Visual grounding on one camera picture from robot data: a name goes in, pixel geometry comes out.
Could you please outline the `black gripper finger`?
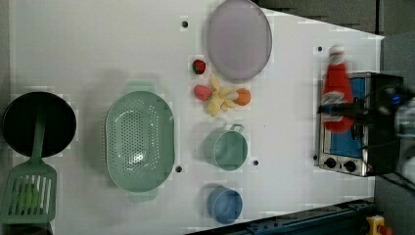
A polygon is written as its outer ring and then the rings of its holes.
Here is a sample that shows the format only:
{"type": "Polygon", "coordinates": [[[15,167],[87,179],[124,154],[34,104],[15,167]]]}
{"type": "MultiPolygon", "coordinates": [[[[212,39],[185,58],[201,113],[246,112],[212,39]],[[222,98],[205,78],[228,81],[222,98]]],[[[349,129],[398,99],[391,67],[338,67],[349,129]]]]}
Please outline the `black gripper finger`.
{"type": "Polygon", "coordinates": [[[362,114],[362,110],[353,103],[328,104],[318,107],[318,114],[330,117],[356,118],[362,114]]]}

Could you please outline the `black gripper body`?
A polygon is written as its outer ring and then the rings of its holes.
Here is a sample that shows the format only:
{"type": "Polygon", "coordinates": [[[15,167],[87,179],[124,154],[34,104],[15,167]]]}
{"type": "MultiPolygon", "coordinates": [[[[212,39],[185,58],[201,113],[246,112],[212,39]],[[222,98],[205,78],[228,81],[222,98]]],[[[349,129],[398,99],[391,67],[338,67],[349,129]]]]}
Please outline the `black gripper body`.
{"type": "Polygon", "coordinates": [[[375,102],[363,109],[361,124],[374,124],[376,118],[390,118],[395,126],[414,124],[414,90],[406,86],[385,87],[367,95],[375,102]]]}

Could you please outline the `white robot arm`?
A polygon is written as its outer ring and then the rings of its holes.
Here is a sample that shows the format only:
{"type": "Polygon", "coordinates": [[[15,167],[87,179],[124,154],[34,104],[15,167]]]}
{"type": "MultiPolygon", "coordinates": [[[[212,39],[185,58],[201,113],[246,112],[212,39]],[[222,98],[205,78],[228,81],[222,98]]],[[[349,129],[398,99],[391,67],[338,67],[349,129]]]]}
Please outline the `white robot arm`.
{"type": "Polygon", "coordinates": [[[382,87],[350,102],[330,98],[320,115],[318,165],[367,177],[396,173],[400,143],[414,137],[414,92],[382,87]]]}

